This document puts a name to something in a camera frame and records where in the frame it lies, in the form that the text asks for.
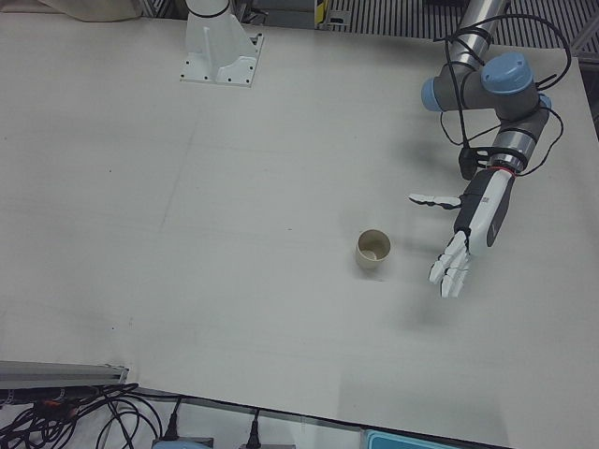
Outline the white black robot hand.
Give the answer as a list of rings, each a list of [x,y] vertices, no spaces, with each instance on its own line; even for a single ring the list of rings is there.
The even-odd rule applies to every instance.
[[[408,196],[418,205],[459,212],[453,224],[454,235],[429,274],[429,281],[439,286],[442,297],[460,294],[472,259],[494,244],[509,208],[515,179],[513,172],[492,167],[476,173],[460,196]]]

